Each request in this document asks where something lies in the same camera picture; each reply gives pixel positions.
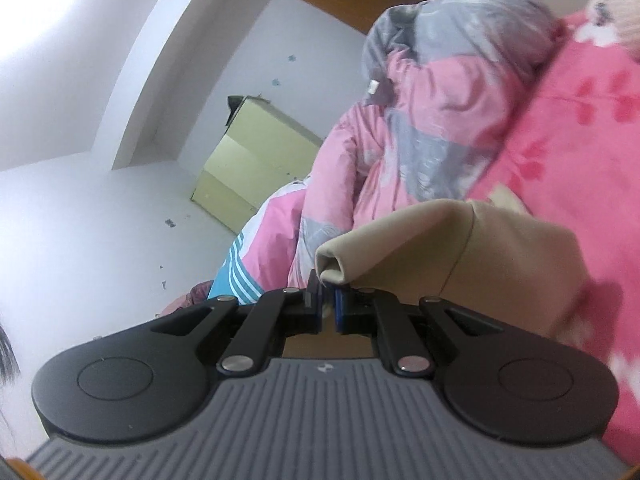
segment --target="ribbed surface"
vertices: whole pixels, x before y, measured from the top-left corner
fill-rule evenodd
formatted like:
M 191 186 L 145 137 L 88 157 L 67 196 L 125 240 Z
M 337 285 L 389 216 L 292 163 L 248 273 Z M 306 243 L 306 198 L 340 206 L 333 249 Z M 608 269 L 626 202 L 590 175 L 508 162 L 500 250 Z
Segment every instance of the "ribbed surface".
M 30 460 L 47 480 L 612 480 L 625 466 L 595 440 L 521 449 L 470 430 L 428 382 L 371 360 L 273 360 L 225 381 L 174 433 L 95 449 L 54 439 Z

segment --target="yellow cabinet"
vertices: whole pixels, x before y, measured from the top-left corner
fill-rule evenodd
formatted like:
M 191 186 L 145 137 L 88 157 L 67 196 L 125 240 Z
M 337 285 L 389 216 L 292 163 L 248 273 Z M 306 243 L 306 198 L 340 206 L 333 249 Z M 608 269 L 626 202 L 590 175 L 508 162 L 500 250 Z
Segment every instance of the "yellow cabinet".
M 322 140 L 258 98 L 245 98 L 204 166 L 192 200 L 239 233 L 278 188 L 305 178 Z

